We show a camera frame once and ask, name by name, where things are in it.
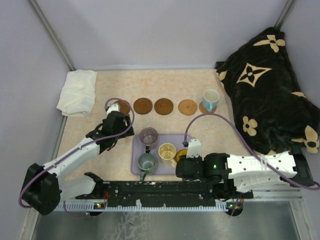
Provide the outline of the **cream mug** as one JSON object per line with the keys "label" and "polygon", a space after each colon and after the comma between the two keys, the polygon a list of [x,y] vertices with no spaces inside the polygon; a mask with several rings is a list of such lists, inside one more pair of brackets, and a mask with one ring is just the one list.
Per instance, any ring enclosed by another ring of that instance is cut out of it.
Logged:
{"label": "cream mug", "polygon": [[158,155],[162,164],[165,166],[171,166],[174,169],[177,166],[177,161],[175,159],[176,154],[176,147],[171,143],[163,143],[158,149]]}

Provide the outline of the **purple glass cup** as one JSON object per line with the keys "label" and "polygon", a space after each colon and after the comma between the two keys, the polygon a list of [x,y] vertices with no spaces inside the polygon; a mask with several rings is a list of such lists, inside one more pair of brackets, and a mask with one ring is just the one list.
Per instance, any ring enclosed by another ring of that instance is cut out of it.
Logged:
{"label": "purple glass cup", "polygon": [[151,150],[158,146],[159,134],[153,127],[146,127],[139,133],[139,139],[145,146],[145,152],[150,153]]}

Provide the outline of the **dark wooden coaster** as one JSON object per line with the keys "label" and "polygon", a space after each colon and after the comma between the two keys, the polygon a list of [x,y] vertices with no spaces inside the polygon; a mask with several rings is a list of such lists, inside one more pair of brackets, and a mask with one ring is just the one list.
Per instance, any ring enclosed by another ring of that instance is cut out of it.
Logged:
{"label": "dark wooden coaster", "polygon": [[173,111],[174,104],[168,98],[160,98],[155,102],[154,109],[157,114],[165,116]]}
{"label": "dark wooden coaster", "polygon": [[153,109],[153,103],[150,99],[141,97],[134,102],[133,108],[137,114],[145,115]]}
{"label": "dark wooden coaster", "polygon": [[130,107],[124,101],[117,100],[115,103],[119,105],[121,113],[128,114],[130,112]]}

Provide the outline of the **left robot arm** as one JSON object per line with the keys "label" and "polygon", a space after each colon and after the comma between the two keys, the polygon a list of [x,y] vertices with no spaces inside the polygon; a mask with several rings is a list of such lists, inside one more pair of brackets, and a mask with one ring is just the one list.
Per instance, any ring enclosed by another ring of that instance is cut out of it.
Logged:
{"label": "left robot arm", "polygon": [[135,115],[113,110],[71,150],[44,165],[32,164],[22,184],[19,205],[45,216],[68,199],[81,195],[101,197],[104,186],[92,177],[66,178],[86,161],[112,149],[119,139],[133,136],[134,121]]}

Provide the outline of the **woven rattan coaster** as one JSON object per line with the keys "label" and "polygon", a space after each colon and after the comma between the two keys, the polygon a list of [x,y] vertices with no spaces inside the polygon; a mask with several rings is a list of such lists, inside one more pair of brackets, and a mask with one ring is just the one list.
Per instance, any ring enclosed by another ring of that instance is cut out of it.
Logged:
{"label": "woven rattan coaster", "polygon": [[[209,113],[209,111],[207,111],[207,110],[204,108],[203,102],[200,102],[200,103],[199,103],[198,108],[199,108],[199,110],[200,110],[200,112],[201,112],[202,114]],[[217,106],[215,106],[215,107],[212,109],[211,113],[215,113],[216,110],[217,110]]]}
{"label": "woven rattan coaster", "polygon": [[178,110],[185,116],[191,116],[198,110],[198,105],[191,99],[184,99],[178,104]]}

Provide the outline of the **yellow mug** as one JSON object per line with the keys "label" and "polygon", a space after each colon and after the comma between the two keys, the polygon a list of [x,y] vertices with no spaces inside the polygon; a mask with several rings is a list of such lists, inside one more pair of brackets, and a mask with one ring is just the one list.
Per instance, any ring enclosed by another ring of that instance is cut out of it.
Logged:
{"label": "yellow mug", "polygon": [[188,152],[187,149],[181,149],[180,151],[178,151],[177,154],[175,155],[175,161],[178,163],[182,156],[187,155],[187,152]]}

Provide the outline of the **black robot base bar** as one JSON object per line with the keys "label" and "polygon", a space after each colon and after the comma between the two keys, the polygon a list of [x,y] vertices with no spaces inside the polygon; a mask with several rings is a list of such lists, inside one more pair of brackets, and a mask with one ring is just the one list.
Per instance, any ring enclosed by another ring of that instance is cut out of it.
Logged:
{"label": "black robot base bar", "polygon": [[133,207],[139,200],[143,207],[214,207],[216,200],[252,199],[252,191],[240,193],[233,180],[213,184],[205,181],[110,181],[98,183],[92,193],[77,200],[107,201],[108,207]]}

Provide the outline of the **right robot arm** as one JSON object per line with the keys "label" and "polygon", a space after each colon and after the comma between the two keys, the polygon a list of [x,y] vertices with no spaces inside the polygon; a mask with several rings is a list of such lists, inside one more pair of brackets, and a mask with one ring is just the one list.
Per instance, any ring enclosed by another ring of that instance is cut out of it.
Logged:
{"label": "right robot arm", "polygon": [[175,174],[185,180],[213,184],[230,180],[223,185],[223,192],[229,198],[274,185],[316,188],[308,162],[299,150],[260,156],[210,153],[201,157],[187,154],[177,162]]}

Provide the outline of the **light blue mug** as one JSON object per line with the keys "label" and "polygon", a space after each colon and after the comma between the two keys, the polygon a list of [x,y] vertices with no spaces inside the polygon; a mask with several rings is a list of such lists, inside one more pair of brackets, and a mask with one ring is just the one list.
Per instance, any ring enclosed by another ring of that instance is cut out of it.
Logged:
{"label": "light blue mug", "polygon": [[203,94],[202,105],[204,109],[208,112],[212,112],[217,106],[220,99],[220,94],[214,89],[208,89]]}

